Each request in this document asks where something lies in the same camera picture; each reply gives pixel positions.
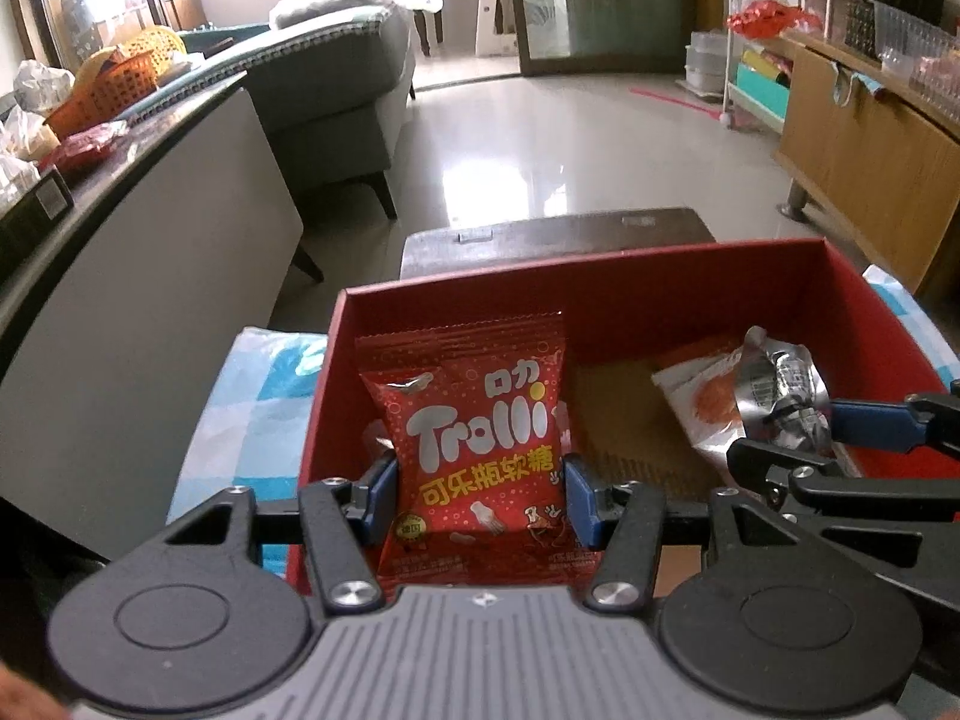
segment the silver foil wrapper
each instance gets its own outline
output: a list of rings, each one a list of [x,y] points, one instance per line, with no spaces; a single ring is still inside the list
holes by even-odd
[[[832,451],[829,394],[805,346],[750,328],[734,393],[748,439],[822,455]]]

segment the pink line on floor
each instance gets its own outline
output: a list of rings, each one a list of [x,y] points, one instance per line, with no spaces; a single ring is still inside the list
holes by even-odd
[[[683,105],[684,108],[689,108],[693,111],[700,111],[701,113],[706,113],[711,119],[720,119],[720,111],[713,108],[707,108],[706,105],[697,105],[695,103],[688,103],[686,100],[681,100],[680,98],[672,98],[670,95],[661,95],[656,92],[648,92],[646,89],[637,89],[637,87],[632,86],[630,88],[630,94],[640,95],[641,97],[651,98],[651,100],[659,100],[661,103],[673,103],[674,105]]]

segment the red bag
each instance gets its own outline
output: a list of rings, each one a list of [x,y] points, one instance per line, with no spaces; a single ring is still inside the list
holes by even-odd
[[[769,40],[779,36],[786,28],[802,23],[811,29],[823,31],[824,28],[823,22],[815,13],[808,13],[802,8],[790,7],[776,0],[754,2],[727,20],[731,30],[748,40]]]
[[[40,172],[56,167],[67,183],[78,181],[107,160],[130,131],[126,122],[107,122],[64,140],[40,163]]]
[[[386,589],[574,583],[594,553],[566,519],[555,408],[558,314],[357,340],[397,458]]]

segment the metal screw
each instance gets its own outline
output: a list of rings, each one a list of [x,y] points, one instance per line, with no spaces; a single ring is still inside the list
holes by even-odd
[[[368,581],[341,581],[330,591],[330,600],[338,607],[361,607],[376,598],[376,587]]]
[[[640,598],[640,591],[628,581],[605,581],[593,589],[593,600],[605,607],[627,607]]]
[[[484,590],[483,592],[478,592],[476,595],[470,599],[474,604],[477,604],[479,607],[491,607],[500,599],[493,595],[493,593]]]

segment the red cardboard box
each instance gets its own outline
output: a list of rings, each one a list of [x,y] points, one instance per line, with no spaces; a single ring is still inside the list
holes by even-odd
[[[909,333],[822,240],[738,242],[568,257],[375,285],[340,294],[304,447],[301,485],[358,478],[363,429],[378,418],[354,360],[360,336],[562,311],[580,364],[649,358],[760,324],[804,343],[833,397],[898,402],[943,385]],[[927,449],[854,451],[877,477],[960,476]],[[291,560],[291,579],[299,561]]]

